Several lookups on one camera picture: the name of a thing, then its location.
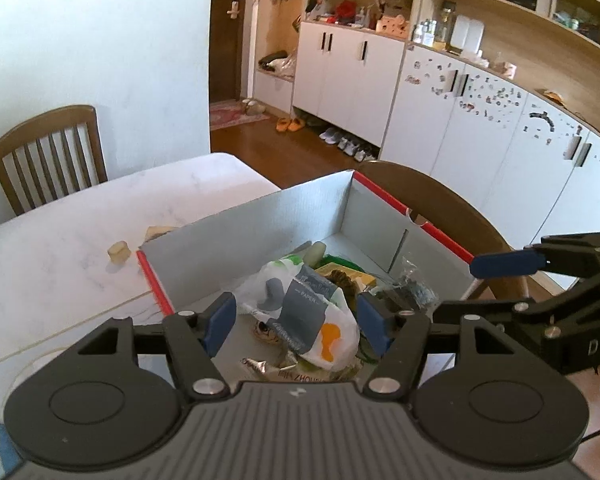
slipper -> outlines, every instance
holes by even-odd
[[[289,131],[296,132],[298,130],[302,130],[305,124],[306,122],[304,120],[296,117],[293,121],[291,121],[291,124],[289,125]]]
[[[289,127],[289,125],[291,124],[291,119],[289,118],[280,118],[278,119],[278,122],[276,123],[276,131],[277,132],[286,132],[286,129]]]

plastic wrapper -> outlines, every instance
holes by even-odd
[[[234,289],[241,312],[275,330],[289,349],[337,372],[358,350],[360,332],[340,288],[292,254],[269,262]]]
[[[359,359],[353,358],[342,370],[329,372],[312,365],[290,351],[285,352],[283,358],[277,363],[251,358],[244,358],[240,362],[254,379],[277,383],[349,381],[362,369]]]

bottle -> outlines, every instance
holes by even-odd
[[[416,25],[413,30],[413,43],[422,43],[422,36],[424,34],[424,27],[421,23]]]

white cabinet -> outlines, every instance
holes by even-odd
[[[346,129],[380,146],[394,99],[404,43],[375,34],[364,34],[362,39],[362,70]]]
[[[600,137],[593,132],[577,155],[571,176],[534,243],[543,236],[587,232],[600,232]],[[563,287],[573,282],[569,276],[551,277]]]
[[[324,47],[327,63],[316,115],[344,130],[348,130],[350,114],[356,105],[354,97],[356,86],[361,82],[364,39],[365,34],[353,28],[328,27]],[[320,74],[321,72],[315,72],[314,77],[317,78]]]
[[[531,243],[558,199],[589,131],[530,94],[509,151],[481,213],[521,249]]]
[[[380,146],[404,42],[303,23],[293,105]]]
[[[318,114],[320,106],[329,31],[329,27],[319,23],[303,22],[300,26],[293,102],[313,115]]]
[[[431,173],[464,67],[455,58],[407,47],[380,160]]]
[[[470,65],[459,90],[431,176],[481,210],[528,92]]]

wooden chair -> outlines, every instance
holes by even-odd
[[[484,216],[430,176],[393,162],[382,161],[364,162],[359,171],[410,208],[411,219],[415,221],[418,215],[427,219],[471,254],[511,250],[502,235]],[[473,290],[470,296],[479,296],[487,286],[497,300],[528,297],[526,278],[523,276],[489,280]]]
[[[92,106],[45,112],[0,138],[0,184],[16,215],[106,181]]]

